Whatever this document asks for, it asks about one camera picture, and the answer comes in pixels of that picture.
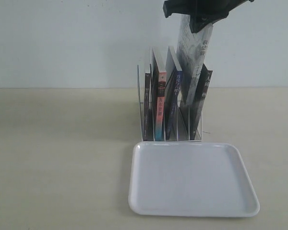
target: table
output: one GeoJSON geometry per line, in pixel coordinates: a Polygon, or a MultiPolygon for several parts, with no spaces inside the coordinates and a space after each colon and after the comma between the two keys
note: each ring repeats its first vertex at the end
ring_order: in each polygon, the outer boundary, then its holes
{"type": "Polygon", "coordinates": [[[240,150],[257,216],[130,210],[136,89],[0,89],[0,230],[288,230],[288,88],[211,88],[203,118],[203,141],[240,150]]]}

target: book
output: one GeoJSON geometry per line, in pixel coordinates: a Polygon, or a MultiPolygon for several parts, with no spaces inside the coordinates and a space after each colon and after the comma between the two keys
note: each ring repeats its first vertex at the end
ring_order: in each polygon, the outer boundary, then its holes
{"type": "Polygon", "coordinates": [[[145,83],[144,83],[144,116],[143,116],[143,141],[149,138],[149,100],[150,100],[150,80],[152,77],[150,64],[150,50],[145,53],[144,60],[145,83]]]}
{"type": "Polygon", "coordinates": [[[166,140],[170,138],[172,130],[174,113],[177,107],[177,97],[180,91],[180,83],[182,79],[182,69],[176,56],[173,46],[168,47],[168,55],[166,61],[167,84],[165,89],[165,136],[166,140]]]}
{"type": "Polygon", "coordinates": [[[207,67],[203,65],[201,75],[196,87],[193,103],[189,106],[186,105],[184,101],[180,102],[180,110],[182,113],[184,123],[186,125],[189,124],[190,140],[194,140],[196,136],[196,131],[201,118],[202,109],[208,92],[211,76],[212,76],[212,70],[208,70],[207,67]]]}
{"type": "Polygon", "coordinates": [[[152,48],[152,103],[155,120],[155,140],[163,141],[163,115],[167,72],[157,47],[152,48]]]}
{"type": "Polygon", "coordinates": [[[181,17],[176,51],[184,74],[181,94],[186,105],[191,105],[194,100],[213,29],[213,25],[210,23],[200,32],[193,34],[189,27],[190,18],[189,15],[182,15],[181,17]]]}

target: tray rim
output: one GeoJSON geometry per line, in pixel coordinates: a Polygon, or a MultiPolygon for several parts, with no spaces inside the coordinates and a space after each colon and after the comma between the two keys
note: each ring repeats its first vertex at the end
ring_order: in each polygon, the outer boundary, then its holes
{"type": "Polygon", "coordinates": [[[134,147],[133,147],[133,151],[132,151],[132,165],[131,165],[131,174],[130,174],[130,183],[129,183],[129,193],[128,193],[128,204],[129,204],[129,207],[130,209],[139,214],[139,215],[144,215],[144,216],[172,216],[172,217],[194,217],[194,218],[204,218],[204,217],[214,217],[214,218],[249,218],[249,217],[254,217],[256,216],[259,211],[260,211],[260,203],[259,203],[259,200],[258,200],[258,197],[257,197],[257,194],[256,194],[256,191],[255,191],[255,188],[252,184],[252,181],[249,177],[249,174],[247,172],[247,169],[246,169],[246,166],[243,162],[243,159],[242,159],[242,156],[240,154],[240,151],[238,150],[238,148],[236,148],[234,145],[232,144],[229,144],[229,143],[225,143],[225,142],[198,142],[198,141],[140,141],[138,142],[134,147]],[[214,215],[189,215],[189,216],[186,216],[186,215],[155,215],[155,214],[147,214],[147,213],[143,213],[141,210],[139,210],[136,205],[134,205],[132,203],[132,199],[131,199],[131,195],[132,195],[132,182],[134,180],[134,158],[135,158],[135,153],[136,153],[136,148],[139,146],[139,145],[154,145],[154,144],[158,144],[158,145],[179,145],[179,144],[183,144],[183,145],[226,145],[226,146],[229,146],[231,148],[233,148],[238,157],[239,157],[239,161],[241,162],[241,165],[242,165],[242,169],[243,169],[243,172],[246,176],[246,179],[248,181],[248,184],[249,184],[249,187],[251,189],[251,192],[252,192],[252,197],[254,199],[254,201],[256,202],[256,209],[253,211],[253,212],[250,212],[250,213],[245,213],[243,215],[230,215],[230,216],[214,216],[214,215]]]}

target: wire book rack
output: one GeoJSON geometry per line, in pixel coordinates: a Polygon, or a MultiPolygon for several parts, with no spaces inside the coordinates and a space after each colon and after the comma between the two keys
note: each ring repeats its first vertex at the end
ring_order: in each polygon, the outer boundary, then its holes
{"type": "MultiPolygon", "coordinates": [[[[144,93],[141,93],[142,88],[140,87],[140,74],[139,74],[139,65],[137,66],[137,86],[138,86],[138,103],[139,103],[139,111],[140,111],[140,127],[141,127],[141,137],[142,141],[144,141],[144,93]]],[[[196,141],[200,142],[202,141],[203,137],[203,113],[201,114],[200,122],[197,128],[197,132],[195,135],[195,139],[190,139],[190,108],[188,109],[188,121],[184,122],[184,119],[182,117],[182,113],[180,110],[180,100],[181,96],[178,96],[177,99],[177,106],[174,113],[174,119],[173,119],[173,127],[172,131],[170,133],[170,138],[166,140],[165,135],[165,119],[163,119],[163,141],[196,141]]],[[[151,102],[151,95],[150,95],[150,101],[149,101],[149,120],[150,126],[148,127],[148,139],[146,141],[155,141],[155,120],[154,117],[154,106],[152,106],[151,102]]]]}

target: white tray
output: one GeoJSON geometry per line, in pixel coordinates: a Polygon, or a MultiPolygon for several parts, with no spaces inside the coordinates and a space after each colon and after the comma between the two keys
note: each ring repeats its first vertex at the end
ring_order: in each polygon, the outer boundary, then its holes
{"type": "Polygon", "coordinates": [[[259,202],[239,151],[225,143],[141,142],[130,208],[141,215],[252,217],[259,202]]]}

